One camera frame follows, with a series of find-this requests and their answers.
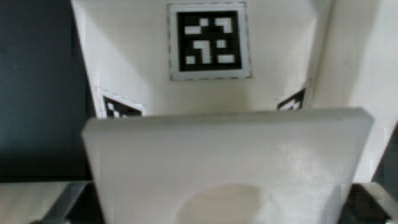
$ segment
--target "black and white square pattern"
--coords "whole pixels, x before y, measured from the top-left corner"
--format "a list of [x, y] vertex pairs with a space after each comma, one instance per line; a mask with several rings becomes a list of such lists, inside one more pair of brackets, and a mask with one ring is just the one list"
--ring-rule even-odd
[[177, 13], [179, 71], [241, 69], [237, 12]]
[[131, 116], [141, 116], [141, 111], [124, 105], [120, 102], [102, 97], [106, 118], [122, 118]]
[[305, 89], [276, 104], [276, 110], [299, 110], [303, 104]]
[[170, 4], [172, 80], [250, 76], [244, 4]]

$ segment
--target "dark background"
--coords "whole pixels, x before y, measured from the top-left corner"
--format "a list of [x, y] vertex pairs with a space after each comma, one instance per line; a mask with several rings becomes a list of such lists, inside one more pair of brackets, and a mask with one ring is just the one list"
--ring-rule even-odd
[[[90, 179], [92, 114], [68, 0], [0, 0], [0, 182]], [[398, 199], [395, 164], [398, 130], [374, 176]]]

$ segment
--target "white wall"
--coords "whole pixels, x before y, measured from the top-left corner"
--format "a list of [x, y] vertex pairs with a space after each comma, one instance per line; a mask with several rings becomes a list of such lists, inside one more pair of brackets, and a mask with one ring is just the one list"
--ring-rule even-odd
[[299, 90], [330, 0], [246, 0], [251, 78], [170, 81], [164, 0], [74, 0], [90, 85], [147, 115], [275, 110]]
[[398, 1], [337, 0], [312, 108], [363, 107], [374, 117], [355, 182], [367, 182], [398, 121]]

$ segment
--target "circular indentation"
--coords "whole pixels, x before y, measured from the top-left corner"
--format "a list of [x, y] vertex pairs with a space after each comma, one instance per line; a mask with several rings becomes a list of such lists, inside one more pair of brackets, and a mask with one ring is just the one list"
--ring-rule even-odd
[[255, 186], [227, 184], [186, 200], [175, 224], [266, 224], [278, 221], [269, 194]]

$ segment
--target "white foam block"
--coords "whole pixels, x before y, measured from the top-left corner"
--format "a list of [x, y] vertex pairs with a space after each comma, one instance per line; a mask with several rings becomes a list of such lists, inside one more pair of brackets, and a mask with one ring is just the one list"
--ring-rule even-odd
[[360, 109], [92, 119], [106, 223], [335, 223], [371, 122]]

